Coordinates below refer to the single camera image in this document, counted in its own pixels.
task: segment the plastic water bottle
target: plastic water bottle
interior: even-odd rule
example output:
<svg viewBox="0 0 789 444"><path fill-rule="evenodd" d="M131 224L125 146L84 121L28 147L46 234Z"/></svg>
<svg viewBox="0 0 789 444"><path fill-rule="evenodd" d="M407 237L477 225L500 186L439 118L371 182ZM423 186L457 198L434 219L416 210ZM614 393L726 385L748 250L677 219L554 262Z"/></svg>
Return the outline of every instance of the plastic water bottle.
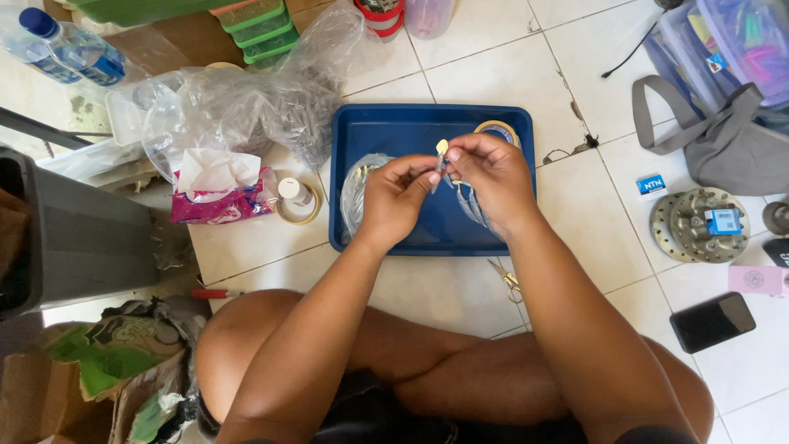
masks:
<svg viewBox="0 0 789 444"><path fill-rule="evenodd" d="M123 54L101 37L73 23L60 23L41 9L27 8L19 16L19 24L43 39L61 64L98 86L114 88L141 80L127 76Z"/></svg>
<svg viewBox="0 0 789 444"><path fill-rule="evenodd" d="M52 58L47 45L19 25L22 8L0 6L0 47L20 62L66 85L76 84L83 78Z"/></svg>

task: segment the black phone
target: black phone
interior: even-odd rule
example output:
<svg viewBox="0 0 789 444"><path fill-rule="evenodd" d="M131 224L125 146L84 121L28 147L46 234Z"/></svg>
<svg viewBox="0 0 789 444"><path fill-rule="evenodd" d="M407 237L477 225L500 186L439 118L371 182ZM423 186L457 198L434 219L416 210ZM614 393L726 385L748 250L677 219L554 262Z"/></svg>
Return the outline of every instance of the black phone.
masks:
<svg viewBox="0 0 789 444"><path fill-rule="evenodd" d="M735 292L675 313L669 320L682 349L688 353L700 352L756 328L745 299Z"/></svg>

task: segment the metal brake disc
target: metal brake disc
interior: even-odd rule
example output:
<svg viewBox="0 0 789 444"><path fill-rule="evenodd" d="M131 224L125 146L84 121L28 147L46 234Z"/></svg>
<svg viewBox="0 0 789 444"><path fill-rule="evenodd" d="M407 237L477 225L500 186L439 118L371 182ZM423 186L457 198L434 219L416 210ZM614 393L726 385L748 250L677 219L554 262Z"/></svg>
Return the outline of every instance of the metal brake disc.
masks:
<svg viewBox="0 0 789 444"><path fill-rule="evenodd" d="M710 209L737 209L742 234L709 235L704 212ZM750 222L742 204L718 188L697 188L661 198L649 220L660 249L680 262L731 262L745 250L750 237Z"/></svg>

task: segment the scissors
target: scissors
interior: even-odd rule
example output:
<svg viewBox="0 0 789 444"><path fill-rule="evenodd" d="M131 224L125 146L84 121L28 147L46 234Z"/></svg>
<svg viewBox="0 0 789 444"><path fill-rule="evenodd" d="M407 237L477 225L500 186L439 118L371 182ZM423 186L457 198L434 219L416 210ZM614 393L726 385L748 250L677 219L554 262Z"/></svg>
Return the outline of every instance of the scissors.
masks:
<svg viewBox="0 0 789 444"><path fill-rule="evenodd" d="M493 265L493 268L501 275L501 278L504 279L504 282L510 286L510 290L507 292L507 297L510 298L510 301L513 303L521 303L523 302L523 293L521 293L521 288L519 287L518 280L515 279L515 276L512 276L512 273L508 273L505 269L499 267L498 265L494 264L493 261L488 259L488 262ZM513 291L517 291L521 293L521 300L516 301L515 297L513 296Z"/></svg>

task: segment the small white bottle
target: small white bottle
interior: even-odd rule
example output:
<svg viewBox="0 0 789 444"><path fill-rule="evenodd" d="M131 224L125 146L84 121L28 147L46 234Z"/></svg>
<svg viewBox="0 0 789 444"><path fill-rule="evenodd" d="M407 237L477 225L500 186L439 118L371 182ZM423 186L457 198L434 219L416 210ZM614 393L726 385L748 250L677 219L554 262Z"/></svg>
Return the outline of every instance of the small white bottle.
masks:
<svg viewBox="0 0 789 444"><path fill-rule="evenodd" d="M286 201L297 205L307 206L312 203L312 193L301 182L289 177L279 183L279 195Z"/></svg>

